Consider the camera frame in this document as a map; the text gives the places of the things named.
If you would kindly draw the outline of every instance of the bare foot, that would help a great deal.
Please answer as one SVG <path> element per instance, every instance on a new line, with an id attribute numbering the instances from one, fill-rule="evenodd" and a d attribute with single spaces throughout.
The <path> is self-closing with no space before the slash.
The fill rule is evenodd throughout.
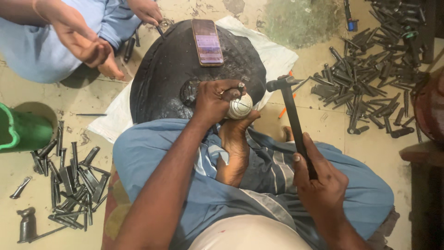
<path id="1" fill-rule="evenodd" d="M 106 77 L 125 81 L 124 73 L 117 67 L 117 64 L 114 61 L 114 52 L 112 50 L 105 62 L 102 65 L 97 66 L 97 69 Z"/>
<path id="2" fill-rule="evenodd" d="M 219 130 L 219 137 L 222 141 L 222 148 L 230 154 L 229 164 L 219 158 L 217 163 L 218 173 L 216 180 L 218 182 L 239 187 L 242 177 L 248 167 L 248 158 L 250 157 L 250 147 L 245 138 L 245 131 L 248 126 L 257 118 L 260 113 L 256 110 L 242 120 L 228 120 Z"/>
<path id="3" fill-rule="evenodd" d="M 282 128 L 282 130 L 285 133 L 285 141 L 294 141 L 294 136 L 293 136 L 293 132 L 291 131 L 291 127 L 290 126 L 285 126 Z"/>
<path id="4" fill-rule="evenodd" d="M 83 49 L 88 48 L 92 43 L 91 41 L 89 41 L 88 39 L 79 34 L 76 35 L 76 39 L 77 39 L 77 45 Z M 117 64 L 114 61 L 114 51 L 111 45 L 103 39 L 101 39 L 101 41 L 103 42 L 103 46 L 105 46 L 107 48 L 106 50 L 110 51 L 110 53 L 108 54 L 108 57 L 104 60 L 103 64 L 97 66 L 97 69 L 100 71 L 100 73 L 102 73 L 107 77 L 116 78 L 118 80 L 124 81 L 125 75 L 117 67 Z"/>

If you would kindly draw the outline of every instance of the dark stain on floor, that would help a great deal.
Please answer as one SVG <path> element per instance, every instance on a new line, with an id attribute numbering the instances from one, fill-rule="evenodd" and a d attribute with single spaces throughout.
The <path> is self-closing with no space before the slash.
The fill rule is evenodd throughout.
<path id="1" fill-rule="evenodd" d="M 225 8 L 235 15 L 244 12 L 245 2 L 243 0 L 223 0 L 222 2 Z"/>
<path id="2" fill-rule="evenodd" d="M 326 42 L 345 27 L 342 2 L 335 0 L 269 0 L 259 29 L 273 42 L 293 49 Z"/>

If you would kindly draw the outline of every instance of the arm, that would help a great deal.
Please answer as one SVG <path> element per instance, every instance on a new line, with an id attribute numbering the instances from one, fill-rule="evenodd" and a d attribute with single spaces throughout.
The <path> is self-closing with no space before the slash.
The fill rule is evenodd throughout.
<path id="1" fill-rule="evenodd" d="M 0 17 L 21 25 L 52 24 L 60 42 L 88 67 L 105 62 L 112 48 L 88 27 L 79 11 L 61 0 L 0 0 Z"/>
<path id="2" fill-rule="evenodd" d="M 33 0 L 0 0 L 0 17 L 21 25 L 43 27 L 48 24 L 32 8 Z"/>
<path id="3" fill-rule="evenodd" d="M 304 133 L 303 140 L 318 180 L 309 180 L 305 159 L 301 154 L 295 153 L 293 184 L 317 230 L 329 249 L 371 250 L 344 214 L 342 205 L 349 179 L 324 158 L 307 133 Z"/>
<path id="4" fill-rule="evenodd" d="M 230 106 L 220 93 L 236 88 L 238 83 L 236 80 L 200 83 L 193 117 L 134 201 L 120 228 L 115 249 L 168 249 L 185 201 L 197 149 L 206 131 L 223 119 Z"/>

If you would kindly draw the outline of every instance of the fingernail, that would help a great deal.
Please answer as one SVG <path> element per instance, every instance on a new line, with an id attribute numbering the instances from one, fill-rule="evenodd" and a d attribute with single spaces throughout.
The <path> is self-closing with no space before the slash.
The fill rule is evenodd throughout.
<path id="1" fill-rule="evenodd" d="M 298 154 L 294 154 L 293 159 L 294 159 L 294 161 L 300 161 L 301 157 Z"/>

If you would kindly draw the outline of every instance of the black work surface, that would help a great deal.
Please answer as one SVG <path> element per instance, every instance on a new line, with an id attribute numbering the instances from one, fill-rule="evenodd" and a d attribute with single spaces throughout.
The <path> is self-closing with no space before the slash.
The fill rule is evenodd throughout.
<path id="1" fill-rule="evenodd" d="M 265 93 L 265 67 L 246 37 L 217 27 L 225 64 L 201 67 L 193 38 L 191 20 L 172 25 L 166 39 L 150 47 L 135 75 L 130 94 L 134 123 L 163 118 L 190 119 L 193 112 L 179 99 L 180 88 L 189 80 L 237 79 L 258 103 Z"/>

